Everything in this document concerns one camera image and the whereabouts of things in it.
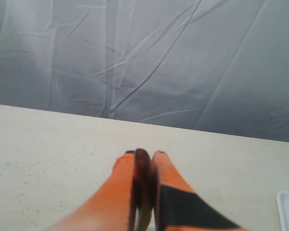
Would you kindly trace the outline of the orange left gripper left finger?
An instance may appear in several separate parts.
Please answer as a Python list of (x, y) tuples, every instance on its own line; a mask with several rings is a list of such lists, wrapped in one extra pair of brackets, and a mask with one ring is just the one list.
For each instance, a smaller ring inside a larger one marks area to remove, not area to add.
[(132, 231), (135, 225), (133, 173), (135, 151), (117, 158), (103, 185), (49, 231)]

